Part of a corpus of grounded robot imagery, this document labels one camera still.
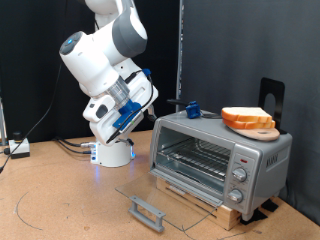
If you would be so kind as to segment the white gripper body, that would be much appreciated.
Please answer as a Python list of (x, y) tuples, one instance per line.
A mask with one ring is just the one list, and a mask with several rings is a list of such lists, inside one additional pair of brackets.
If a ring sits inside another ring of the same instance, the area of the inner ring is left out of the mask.
[(151, 77), (143, 71), (134, 72), (129, 83), (119, 77), (105, 92), (90, 99), (90, 129), (106, 146), (126, 139), (157, 97)]

